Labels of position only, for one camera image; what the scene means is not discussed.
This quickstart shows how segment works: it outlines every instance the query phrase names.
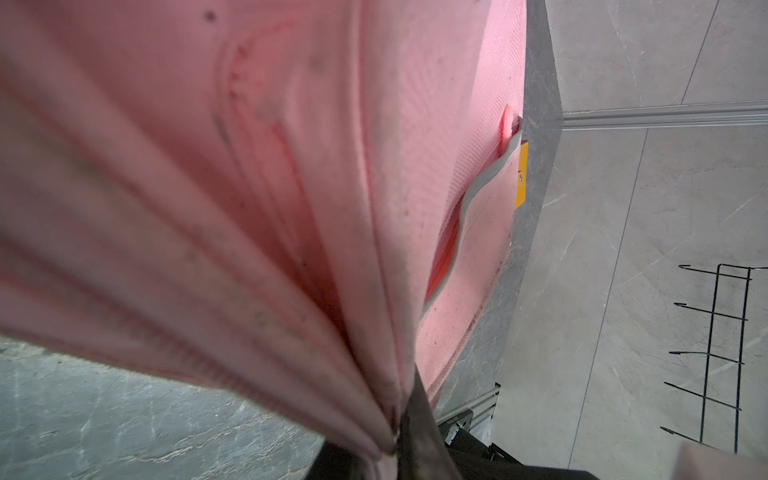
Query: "pink mesh fabric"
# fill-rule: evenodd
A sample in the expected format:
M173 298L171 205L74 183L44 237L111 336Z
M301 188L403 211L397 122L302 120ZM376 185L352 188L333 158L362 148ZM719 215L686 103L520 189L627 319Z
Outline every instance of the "pink mesh fabric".
M1 3L0 332L231 389L391 477L415 366L433 394L507 253L514 155L424 315L524 58L524 0Z

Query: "pink fabric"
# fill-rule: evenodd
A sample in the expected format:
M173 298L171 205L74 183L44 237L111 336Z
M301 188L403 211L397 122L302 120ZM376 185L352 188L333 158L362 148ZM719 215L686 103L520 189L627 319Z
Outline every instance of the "pink fabric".
M0 331L376 462L508 253L517 154L458 211L524 61L524 0L3 2Z

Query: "dark stain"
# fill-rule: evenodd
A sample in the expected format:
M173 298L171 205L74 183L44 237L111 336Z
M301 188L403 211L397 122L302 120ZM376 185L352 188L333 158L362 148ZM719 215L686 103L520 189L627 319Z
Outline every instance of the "dark stain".
M230 136L227 134L227 129L224 127L224 121L221 119L220 116L216 114L212 114L210 117L214 120L214 125L216 125L216 130L219 132L219 137L221 137L221 141L224 142L225 145L230 147L231 146Z
M310 66L310 70L315 71L317 73L323 73L323 71L325 70L325 60L323 56L317 52L310 55L309 66Z

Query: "folded pink cloth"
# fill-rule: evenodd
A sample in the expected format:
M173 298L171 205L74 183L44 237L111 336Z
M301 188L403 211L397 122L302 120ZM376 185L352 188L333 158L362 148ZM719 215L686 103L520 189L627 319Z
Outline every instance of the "folded pink cloth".
M525 1L0 24L0 332L231 389L391 477L415 366L437 395L508 255Z

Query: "floor tile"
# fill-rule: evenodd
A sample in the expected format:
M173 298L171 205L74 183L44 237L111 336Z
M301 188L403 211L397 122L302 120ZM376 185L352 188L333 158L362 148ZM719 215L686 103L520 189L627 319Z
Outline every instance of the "floor tile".
M2 337L0 379L4 480L288 479L323 442L233 393Z
M768 4L720 0L684 103L768 98Z
M679 104L716 1L547 0L563 110Z
M578 426L571 468L598 478L669 478L680 438L697 438L718 263L768 263L768 127L650 130ZM739 453L768 458L768 273L756 274L744 335ZM740 286L723 281L718 310L734 311ZM713 350L737 356L740 322L720 319ZM713 359L707 395L735 401L735 364ZM707 402L704 441L733 447L734 411Z
M492 439L521 462L565 467L645 131L566 132L515 308Z

